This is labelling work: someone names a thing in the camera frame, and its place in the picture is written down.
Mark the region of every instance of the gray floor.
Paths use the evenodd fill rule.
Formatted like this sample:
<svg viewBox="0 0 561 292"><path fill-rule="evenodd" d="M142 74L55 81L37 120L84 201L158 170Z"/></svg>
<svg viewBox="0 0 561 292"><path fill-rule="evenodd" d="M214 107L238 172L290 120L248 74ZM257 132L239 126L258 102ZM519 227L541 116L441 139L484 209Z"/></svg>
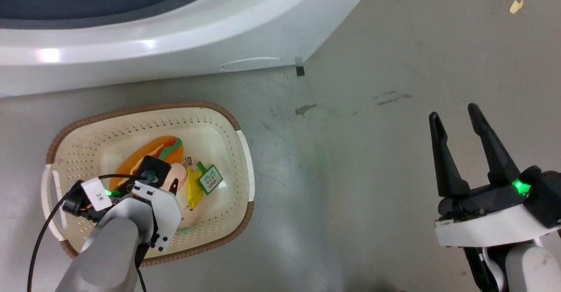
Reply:
<svg viewBox="0 0 561 292"><path fill-rule="evenodd" d="M433 231L427 118L440 112L471 186L487 167L469 102L520 168L559 170L561 0L525 1L512 15L513 0L363 0L303 78L277 68L0 100L3 290L24 289L44 156L62 127L210 100L248 138L254 216L227 246L144 268L149 291L475 291L461 250L440 248ZM296 114L306 105L317 106ZM546 242L561 252L557 236ZM53 291L69 262L47 236L34 291Z"/></svg>

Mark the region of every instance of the laundry basket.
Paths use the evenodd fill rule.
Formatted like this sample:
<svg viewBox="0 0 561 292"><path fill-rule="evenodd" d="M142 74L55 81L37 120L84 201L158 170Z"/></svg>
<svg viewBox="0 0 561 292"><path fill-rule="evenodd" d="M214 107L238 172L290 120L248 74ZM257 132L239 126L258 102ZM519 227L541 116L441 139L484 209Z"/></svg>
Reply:
<svg viewBox="0 0 561 292"><path fill-rule="evenodd" d="M226 187L216 188L207 196L206 210L191 232L176 234L167 252L150 249L142 265L178 260L231 242L245 229L253 213L253 164L236 119L224 108L208 102L118 110L64 128L46 155L41 184L45 216L77 180L114 173L135 150L163 135L181 138L186 156L216 165ZM94 226L85 218L65 213L49 225L72 258L78 255Z"/></svg>

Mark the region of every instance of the basket handle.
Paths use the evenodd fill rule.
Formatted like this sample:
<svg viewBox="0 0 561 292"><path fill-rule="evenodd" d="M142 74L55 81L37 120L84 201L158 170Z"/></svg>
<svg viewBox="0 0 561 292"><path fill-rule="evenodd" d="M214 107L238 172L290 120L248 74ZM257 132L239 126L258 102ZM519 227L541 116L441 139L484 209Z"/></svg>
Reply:
<svg viewBox="0 0 561 292"><path fill-rule="evenodd" d="M247 177L249 181L249 202L253 202L255 198L255 172L253 172L253 161L251 160L251 153L249 151L249 146L247 145L247 140L245 135L241 130L236 131L240 137L240 142L242 143L242 150L244 151L244 156L246 158L247 165Z"/></svg>
<svg viewBox="0 0 561 292"><path fill-rule="evenodd" d="M52 178L54 180L54 186L57 191L57 198L62 198L62 191L60 190L60 176L58 175L58 171L53 169L52 164L48 164L45 166L45 170L43 171L43 176L41 178L41 205L43 207L43 214L45 215L45 219L48 218L50 212L53 210L53 204L50 201L50 180ZM52 219L49 223L49 229L53 233L53 235L59 240L59 242L65 240L62 230L66 228L66 216L64 213L60 213L60 221L62 222L62 227L58 225L55 219Z"/></svg>

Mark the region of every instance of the green led indicator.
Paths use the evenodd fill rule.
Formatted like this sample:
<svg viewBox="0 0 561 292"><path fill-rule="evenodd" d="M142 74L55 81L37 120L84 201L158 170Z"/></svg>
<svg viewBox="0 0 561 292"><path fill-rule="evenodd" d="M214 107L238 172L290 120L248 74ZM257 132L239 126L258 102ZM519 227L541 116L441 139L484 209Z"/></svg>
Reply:
<svg viewBox="0 0 561 292"><path fill-rule="evenodd" d="M519 194L527 194L529 191L529 185L521 182L520 180L514 180L512 185L516 188Z"/></svg>

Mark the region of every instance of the washing machine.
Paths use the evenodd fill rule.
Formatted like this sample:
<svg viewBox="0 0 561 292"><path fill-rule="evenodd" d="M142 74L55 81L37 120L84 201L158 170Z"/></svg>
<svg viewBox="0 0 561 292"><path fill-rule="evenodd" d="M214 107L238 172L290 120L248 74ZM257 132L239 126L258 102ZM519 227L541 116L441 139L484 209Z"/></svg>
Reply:
<svg viewBox="0 0 561 292"><path fill-rule="evenodd" d="M0 96L300 65L360 0L0 0Z"/></svg>

